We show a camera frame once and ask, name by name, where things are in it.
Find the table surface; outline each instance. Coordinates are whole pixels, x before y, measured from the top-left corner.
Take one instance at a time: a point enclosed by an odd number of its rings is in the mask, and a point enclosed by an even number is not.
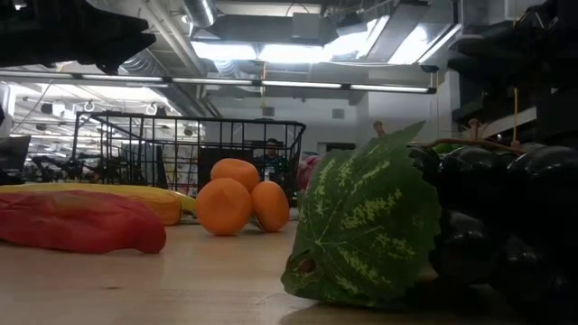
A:
[[[78,255],[0,245],[0,324],[506,324],[446,313],[337,308],[288,295],[279,278],[295,224],[212,237],[167,228],[159,255]]]

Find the grape stem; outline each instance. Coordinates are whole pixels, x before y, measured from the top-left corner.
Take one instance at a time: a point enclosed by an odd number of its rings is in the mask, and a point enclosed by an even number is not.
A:
[[[419,143],[410,143],[411,145],[417,145],[417,146],[421,146],[424,148],[433,148],[438,144],[464,144],[464,145],[479,145],[479,146],[483,146],[486,148],[491,148],[491,149],[500,149],[503,151],[507,151],[507,152],[511,152],[511,153],[515,153],[518,155],[524,154],[526,152],[524,152],[523,150],[520,149],[516,149],[516,148],[511,148],[502,144],[495,144],[492,143],[490,141],[485,141],[485,140],[464,140],[464,139],[451,139],[451,138],[444,138],[444,139],[437,139],[432,143],[429,144],[419,144]]]

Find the leaf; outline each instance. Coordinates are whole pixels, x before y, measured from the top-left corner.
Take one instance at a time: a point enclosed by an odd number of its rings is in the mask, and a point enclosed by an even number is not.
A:
[[[386,307],[415,282],[440,216],[435,188],[408,157],[406,144],[422,126],[326,154],[299,207],[282,276],[289,293]]]

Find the grape bunch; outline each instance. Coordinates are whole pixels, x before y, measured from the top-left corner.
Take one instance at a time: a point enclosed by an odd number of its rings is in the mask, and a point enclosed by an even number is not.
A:
[[[430,254],[440,278],[490,284],[533,323],[578,320],[578,152],[410,150],[443,209]]]

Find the black wire basket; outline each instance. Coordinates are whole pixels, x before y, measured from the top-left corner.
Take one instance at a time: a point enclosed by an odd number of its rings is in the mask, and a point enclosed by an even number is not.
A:
[[[35,163],[56,164],[66,181],[155,186],[194,197],[216,162],[237,158],[292,198],[305,127],[269,119],[78,112],[70,159]]]

